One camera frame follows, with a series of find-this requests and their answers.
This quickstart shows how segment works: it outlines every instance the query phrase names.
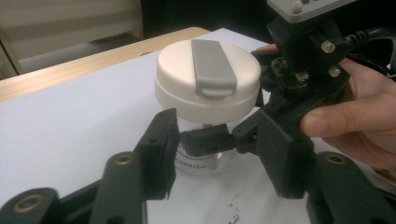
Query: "white container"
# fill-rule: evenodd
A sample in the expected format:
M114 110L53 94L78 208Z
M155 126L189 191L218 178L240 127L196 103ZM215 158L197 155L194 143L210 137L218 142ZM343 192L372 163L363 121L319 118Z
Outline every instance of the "white container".
M218 71L224 75L218 77ZM229 123L240 120L254 107L260 74L259 62L244 49L225 42L184 40L160 52L155 94L164 109L177 109L181 131ZM176 167L191 174L212 173L229 153L196 158L180 147Z

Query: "hex bolt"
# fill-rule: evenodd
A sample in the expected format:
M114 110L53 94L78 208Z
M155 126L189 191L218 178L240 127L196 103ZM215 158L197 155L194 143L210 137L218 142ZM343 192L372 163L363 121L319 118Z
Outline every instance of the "hex bolt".
M320 48L323 50L325 53L333 53L335 51L335 45L334 43L330 42L329 40L324 41L321 45Z
M341 70L336 66L331 66L327 72L331 77L338 77L341 74Z
M292 8L291 8L291 12L293 14L299 14L299 13L301 13L303 11L303 7L304 7L304 4L303 4L302 1L295 1L293 3Z

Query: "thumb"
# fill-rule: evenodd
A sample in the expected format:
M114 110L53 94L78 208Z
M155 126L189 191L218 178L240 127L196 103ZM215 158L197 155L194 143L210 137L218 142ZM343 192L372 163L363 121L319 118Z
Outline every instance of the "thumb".
M311 137L332 137L356 131L386 130L391 128L389 125L395 121L391 114L394 104L385 103L390 100L387 98L383 95L322 106L308 112L303 117L300 127Z

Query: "gray clip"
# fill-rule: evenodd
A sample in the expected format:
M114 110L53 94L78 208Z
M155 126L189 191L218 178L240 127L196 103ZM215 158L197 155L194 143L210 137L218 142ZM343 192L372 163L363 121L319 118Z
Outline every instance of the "gray clip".
M204 96L233 94L237 78L219 41L192 40L196 90Z

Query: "mounting hole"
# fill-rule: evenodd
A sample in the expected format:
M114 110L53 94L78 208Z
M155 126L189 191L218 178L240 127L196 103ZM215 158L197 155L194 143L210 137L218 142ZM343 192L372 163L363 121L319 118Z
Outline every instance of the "mounting hole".
M345 165L347 164L347 160L343 157L340 157L338 155L329 155L327 156L327 161L337 164L337 165Z
M44 195L42 194L29 195L15 203L12 210L16 213L25 213L37 208L43 201Z
M130 155L120 156L120 157L116 158L116 164L117 165L125 165L125 164L132 162L133 160L134 160L134 157L132 157Z

